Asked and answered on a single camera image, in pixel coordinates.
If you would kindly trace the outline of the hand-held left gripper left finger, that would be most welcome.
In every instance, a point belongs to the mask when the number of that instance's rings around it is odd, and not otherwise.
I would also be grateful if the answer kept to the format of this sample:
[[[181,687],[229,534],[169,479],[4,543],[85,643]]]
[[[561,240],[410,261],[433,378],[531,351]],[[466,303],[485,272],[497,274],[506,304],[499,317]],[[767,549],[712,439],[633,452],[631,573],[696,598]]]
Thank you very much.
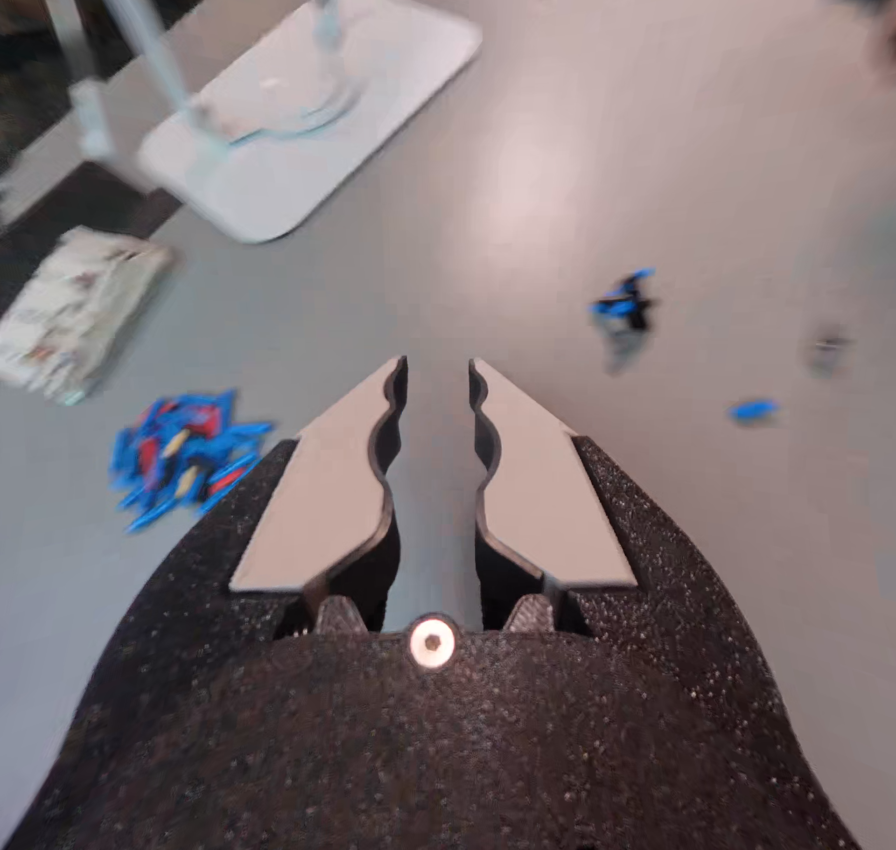
[[[407,392],[408,359],[395,356],[299,431],[231,592],[306,593],[385,541]]]

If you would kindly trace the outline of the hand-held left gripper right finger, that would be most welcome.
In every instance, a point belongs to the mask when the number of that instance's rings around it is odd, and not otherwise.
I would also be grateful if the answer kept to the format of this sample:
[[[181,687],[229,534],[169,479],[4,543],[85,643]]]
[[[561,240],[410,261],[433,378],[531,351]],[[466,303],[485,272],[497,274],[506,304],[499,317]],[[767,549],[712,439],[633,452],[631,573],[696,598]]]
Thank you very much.
[[[476,489],[475,561],[484,609],[571,590],[638,586],[576,446],[580,435],[482,358],[469,361]]]

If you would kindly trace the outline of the pile of blue connector pins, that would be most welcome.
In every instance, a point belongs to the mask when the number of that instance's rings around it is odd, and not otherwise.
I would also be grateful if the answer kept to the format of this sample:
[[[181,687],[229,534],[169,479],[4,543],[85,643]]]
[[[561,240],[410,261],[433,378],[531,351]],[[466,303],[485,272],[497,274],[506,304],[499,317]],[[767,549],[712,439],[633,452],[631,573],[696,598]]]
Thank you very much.
[[[238,393],[185,393],[156,399],[120,429],[108,460],[118,508],[138,534],[176,509],[209,513],[255,469],[276,423],[241,421]]]

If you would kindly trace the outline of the dark grey axle piece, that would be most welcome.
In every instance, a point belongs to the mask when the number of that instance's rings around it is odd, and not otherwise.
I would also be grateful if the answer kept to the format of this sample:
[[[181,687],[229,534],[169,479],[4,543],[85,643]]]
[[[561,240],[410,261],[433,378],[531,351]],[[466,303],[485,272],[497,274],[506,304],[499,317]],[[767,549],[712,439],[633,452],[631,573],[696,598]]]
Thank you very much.
[[[824,325],[812,340],[809,365],[813,374],[830,377],[842,369],[845,356],[853,345],[841,325]]]

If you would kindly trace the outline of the white book stand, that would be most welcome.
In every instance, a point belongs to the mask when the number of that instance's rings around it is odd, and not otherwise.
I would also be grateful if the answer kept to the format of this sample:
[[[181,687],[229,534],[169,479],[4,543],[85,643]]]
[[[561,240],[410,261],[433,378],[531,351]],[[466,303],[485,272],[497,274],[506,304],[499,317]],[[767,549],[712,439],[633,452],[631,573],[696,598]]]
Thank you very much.
[[[87,159],[139,172],[244,244],[304,222],[476,57],[474,22],[413,0],[308,0],[189,91],[151,0],[102,0],[168,115],[122,149],[74,0],[47,0]]]

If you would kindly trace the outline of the black brick piece blue pins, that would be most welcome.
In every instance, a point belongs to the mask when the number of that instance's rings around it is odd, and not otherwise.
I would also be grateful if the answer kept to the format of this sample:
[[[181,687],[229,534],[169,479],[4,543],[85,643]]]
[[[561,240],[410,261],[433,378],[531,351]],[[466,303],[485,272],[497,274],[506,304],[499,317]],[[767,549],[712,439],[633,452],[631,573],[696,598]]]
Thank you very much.
[[[654,268],[641,269],[623,278],[608,294],[589,307],[591,315],[601,322],[617,322],[622,330],[647,333],[652,329],[652,314],[657,300],[645,288],[655,277]]]

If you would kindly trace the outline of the grey desk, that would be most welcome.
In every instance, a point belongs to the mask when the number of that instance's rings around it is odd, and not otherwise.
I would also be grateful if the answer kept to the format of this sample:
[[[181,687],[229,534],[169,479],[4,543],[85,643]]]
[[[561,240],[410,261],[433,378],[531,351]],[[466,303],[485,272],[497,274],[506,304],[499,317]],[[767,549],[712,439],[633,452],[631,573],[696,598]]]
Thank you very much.
[[[296,233],[181,209],[182,262],[92,399],[2,388],[2,839],[118,621],[194,518],[126,536],[115,432],[236,387],[289,436],[395,355],[388,628],[479,628],[468,361],[592,437],[745,613],[864,848],[894,848],[894,85],[837,0],[418,0],[475,62]],[[652,329],[590,305],[654,268]],[[841,325],[842,369],[812,373]],[[775,401],[740,426],[734,404]]]

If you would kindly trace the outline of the folded paper bag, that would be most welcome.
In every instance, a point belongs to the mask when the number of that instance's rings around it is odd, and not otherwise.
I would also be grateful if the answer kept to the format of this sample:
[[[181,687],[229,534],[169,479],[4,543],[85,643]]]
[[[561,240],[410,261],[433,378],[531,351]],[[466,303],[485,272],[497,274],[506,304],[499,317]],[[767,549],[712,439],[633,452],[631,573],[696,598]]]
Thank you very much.
[[[81,226],[61,235],[2,316],[2,384],[84,400],[174,264],[149,240]]]

